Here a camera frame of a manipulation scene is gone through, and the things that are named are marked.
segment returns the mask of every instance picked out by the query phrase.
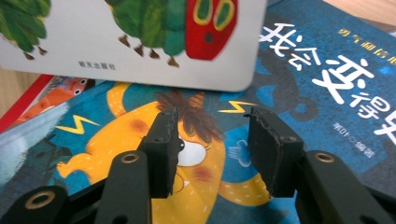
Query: wooden table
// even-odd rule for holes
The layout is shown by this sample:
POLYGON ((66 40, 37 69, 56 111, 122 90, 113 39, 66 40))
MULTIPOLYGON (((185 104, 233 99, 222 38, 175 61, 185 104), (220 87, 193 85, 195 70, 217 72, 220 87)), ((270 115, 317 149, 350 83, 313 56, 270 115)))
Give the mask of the wooden table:
MULTIPOLYGON (((325 0, 325 2, 353 16, 396 27, 396 0, 325 0)), ((6 71, 0 68, 0 76, 0 117, 2 117, 39 74, 6 71)))

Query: caterpillar leg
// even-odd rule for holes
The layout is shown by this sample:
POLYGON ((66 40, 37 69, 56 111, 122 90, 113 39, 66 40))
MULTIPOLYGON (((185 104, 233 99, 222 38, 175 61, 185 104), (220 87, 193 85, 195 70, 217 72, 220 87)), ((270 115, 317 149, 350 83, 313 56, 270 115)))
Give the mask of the caterpillar leg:
POLYGON ((134 51, 143 57, 143 45, 139 45, 137 48, 134 48, 134 51))
POLYGON ((150 54, 149 54, 149 57, 152 58, 152 59, 159 59, 160 55, 157 52, 155 52, 154 49, 152 49, 150 54))
POLYGON ((125 45, 126 47, 128 47, 128 48, 131 47, 131 45, 130 45, 129 42, 128 42, 128 36, 127 36, 127 35, 121 36, 121 37, 119 38, 119 41, 120 41, 123 45, 125 45))
POLYGON ((34 60, 34 59, 35 59, 35 57, 33 57, 32 55, 30 55, 30 54, 28 54, 28 53, 26 53, 26 52, 24 52, 23 54, 24 54, 24 56, 25 56, 25 58, 26 58, 27 60, 34 60))
POLYGON ((40 51, 40 54, 41 54, 42 56, 44 56, 45 54, 47 54, 47 51, 44 50, 44 49, 42 49, 42 48, 40 48, 40 47, 38 47, 38 50, 40 51))
POLYGON ((168 64, 170 66, 178 67, 178 63, 176 62, 176 60, 173 56, 171 56, 171 58, 169 59, 168 64))

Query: brown hair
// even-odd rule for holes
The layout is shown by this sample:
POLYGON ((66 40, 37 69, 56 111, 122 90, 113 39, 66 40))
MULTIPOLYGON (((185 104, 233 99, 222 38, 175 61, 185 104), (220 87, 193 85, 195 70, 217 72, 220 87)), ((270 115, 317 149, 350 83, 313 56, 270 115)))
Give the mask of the brown hair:
POLYGON ((216 127, 215 119, 202 109, 203 102, 197 102, 204 100, 203 94, 200 92, 190 99, 184 99, 178 90, 157 93, 158 109, 166 110, 177 107, 178 120, 183 120, 183 128, 186 133, 188 135, 196 133, 204 142, 210 143, 212 138, 221 140, 222 133, 216 127))

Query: cartoon caterpillar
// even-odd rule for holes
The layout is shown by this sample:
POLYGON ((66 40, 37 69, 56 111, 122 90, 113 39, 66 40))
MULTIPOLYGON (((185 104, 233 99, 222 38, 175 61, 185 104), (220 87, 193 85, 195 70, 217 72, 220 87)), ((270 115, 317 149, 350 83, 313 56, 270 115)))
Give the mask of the cartoon caterpillar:
POLYGON ((50 0, 2 0, 0 1, 0 33, 18 45, 26 59, 33 60, 30 55, 35 46, 44 55, 46 50, 39 47, 39 38, 47 35, 43 18, 50 13, 50 0))
POLYGON ((174 56, 186 50, 193 59, 213 60, 227 43, 236 25, 237 0, 106 0, 116 24, 125 33, 119 40, 131 47, 128 35, 140 39, 134 50, 143 57, 170 56, 169 65, 178 67, 174 56))

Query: blue book cover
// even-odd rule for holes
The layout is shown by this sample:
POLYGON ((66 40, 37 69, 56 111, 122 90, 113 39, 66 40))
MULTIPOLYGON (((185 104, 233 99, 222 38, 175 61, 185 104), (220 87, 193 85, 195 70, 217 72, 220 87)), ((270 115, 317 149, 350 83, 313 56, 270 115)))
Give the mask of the blue book cover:
POLYGON ((73 195, 105 178, 111 159, 136 149, 174 106, 186 147, 174 194, 153 200, 153 223, 299 223, 294 199, 270 198, 251 164, 243 115, 253 106, 278 114, 306 150, 338 155, 362 184, 396 198, 394 37, 322 1, 287 0, 267 9, 258 41, 245 91, 108 81, 2 133, 0 216, 39 186, 73 195))

